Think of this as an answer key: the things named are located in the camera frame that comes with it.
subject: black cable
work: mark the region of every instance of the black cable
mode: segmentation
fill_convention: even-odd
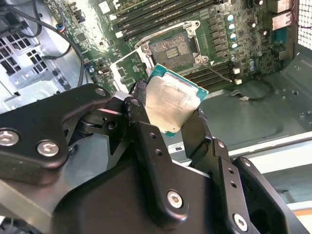
[[[38,8],[37,8],[37,0],[33,0],[33,9],[34,9],[34,14],[35,14],[35,17],[36,19],[40,20],[40,16],[39,16],[39,12],[38,12]],[[23,33],[23,32],[20,32],[19,34],[21,36],[24,36],[26,38],[36,38],[37,36],[40,35],[40,33],[42,32],[42,25],[40,24],[37,24],[37,31],[34,35],[28,35],[26,33]]]
[[[83,55],[82,55],[82,52],[80,51],[80,49],[76,46],[75,43],[73,43],[71,40],[69,40],[69,38],[67,38],[64,34],[60,33],[56,28],[52,27],[51,25],[45,23],[45,22],[42,22],[34,17],[31,17],[29,16],[28,14],[25,14],[23,13],[22,11],[18,10],[18,9],[15,9],[14,7],[10,7],[8,6],[7,7],[8,9],[10,9],[12,12],[14,12],[15,14],[17,15],[20,15],[28,20],[31,20],[37,24],[40,24],[42,25],[43,27],[46,27],[50,30],[52,30],[53,32],[59,34],[63,39],[65,39],[74,49],[74,51],[77,53],[78,57],[80,58],[81,60],[81,64],[80,64],[80,72],[79,72],[79,79],[78,79],[78,85],[77,86],[81,86],[82,85],[82,82],[83,82],[83,76],[84,76],[84,58],[83,58]]]
[[[262,97],[251,98],[251,97],[248,97],[248,96],[246,96],[246,95],[243,95],[243,94],[242,94],[240,91],[238,91],[238,90],[233,91],[233,92],[231,93],[231,95],[232,95],[232,96],[239,97],[241,100],[244,100],[244,101],[263,101],[263,100],[267,99],[267,98],[268,98],[269,96],[271,96],[271,94],[274,92],[274,87],[273,87],[273,85],[272,85],[270,82],[268,82],[268,81],[266,81],[266,80],[264,80],[264,79],[261,79],[261,78],[258,78],[257,80],[260,81],[261,83],[267,85],[267,86],[270,88],[270,90],[268,91],[268,93],[267,93],[266,95],[264,95],[264,96],[262,96]]]
[[[71,49],[72,49],[72,46],[71,46],[71,44],[69,44],[67,50],[63,54],[61,54],[59,56],[46,55],[46,56],[42,56],[41,58],[42,59],[49,59],[49,60],[56,60],[56,59],[59,59],[65,55],[67,55]]]

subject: metal screw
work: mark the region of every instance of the metal screw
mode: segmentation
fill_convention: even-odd
[[[233,219],[240,230],[242,230],[243,232],[246,232],[248,230],[248,225],[242,216],[240,216],[239,214],[234,214]]]
[[[221,142],[221,141],[218,141],[218,145],[221,147],[221,148],[224,148],[224,144]]]
[[[20,137],[17,133],[10,130],[0,131],[0,145],[2,146],[12,146],[18,143]]]
[[[43,141],[37,146],[37,151],[42,156],[52,157],[58,154],[59,147],[52,141]]]
[[[242,158],[244,164],[247,166],[247,167],[251,167],[251,163],[246,159],[246,158]]]
[[[136,100],[136,99],[131,99],[131,102],[134,104],[134,105],[136,105],[136,106],[140,106],[141,105],[141,103],[139,103],[139,101],[138,100]]]
[[[174,208],[181,208],[183,201],[181,196],[175,191],[169,191],[167,193],[167,199]]]
[[[96,93],[101,95],[101,96],[105,96],[106,95],[105,91],[103,89],[100,89],[100,88],[96,88]]]

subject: electrolytic capacitor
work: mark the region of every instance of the electrolytic capacitor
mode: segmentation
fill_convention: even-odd
[[[255,66],[255,61],[253,59],[250,59],[248,61],[249,66],[254,67]]]
[[[254,0],[254,3],[255,3],[256,5],[261,6],[261,5],[263,5],[264,0]]]
[[[233,23],[229,24],[229,27],[228,27],[230,30],[233,30],[235,29],[235,25]]]
[[[255,28],[257,26],[257,24],[254,21],[251,21],[248,23],[248,26],[251,28]]]
[[[230,38],[231,38],[231,39],[235,39],[235,38],[236,38],[236,34],[235,34],[235,33],[231,33],[231,34],[230,34]]]
[[[233,15],[228,15],[226,17],[226,20],[229,21],[229,22],[232,22],[234,20],[234,16]]]
[[[238,47],[238,44],[236,43],[236,42],[233,42],[232,44],[231,44],[231,48],[232,49],[235,49],[235,48],[237,48]]]

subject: sticker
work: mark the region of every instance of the sticker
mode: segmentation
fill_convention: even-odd
[[[100,3],[98,6],[101,8],[103,14],[106,14],[111,11],[111,9],[108,6],[107,1]]]
[[[180,152],[180,151],[184,151],[184,144],[183,144],[183,142],[180,142],[180,143],[168,146],[168,152],[170,154],[177,153],[177,152]]]

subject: ram slot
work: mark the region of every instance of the ram slot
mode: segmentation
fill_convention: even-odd
[[[184,9],[181,9],[179,11],[175,11],[171,15],[164,16],[163,19],[154,20],[150,24],[144,24],[143,26],[134,28],[131,31],[124,30],[123,31],[123,38],[124,38],[124,40],[129,40],[129,39],[134,38],[136,36],[141,36],[142,33],[148,34],[151,31],[154,31],[155,28],[165,26],[169,23],[172,23],[178,19],[183,18],[186,15],[192,14],[194,12],[198,12],[201,9],[207,8],[209,6],[213,6],[214,4],[215,3],[213,0],[209,1],[207,3],[204,3],[202,1],[202,2],[199,2],[196,6],[192,6],[191,9],[184,8]]]
[[[174,12],[184,11],[188,7],[192,6],[192,4],[195,4],[200,1],[203,0],[193,0],[192,3],[189,3],[188,1],[185,2],[184,0],[179,0],[173,4],[166,6],[165,8],[160,8],[158,11],[154,11],[152,14],[144,15],[136,21],[130,21],[127,24],[119,26],[121,30],[126,29],[131,31],[132,29],[141,27],[142,25],[145,25],[147,23],[156,23],[160,18],[169,16]]]
[[[149,6],[144,6],[144,7],[138,8],[139,11],[130,12],[126,15],[123,15],[121,18],[119,18],[117,20],[117,25],[119,27],[123,27],[123,25],[130,23],[134,20],[137,20],[141,17],[153,15],[152,14],[153,12],[156,12],[159,9],[163,9],[163,8],[169,6],[170,4],[175,3],[177,1],[179,1],[179,0],[162,0],[162,1],[159,1],[156,3],[153,3]]]

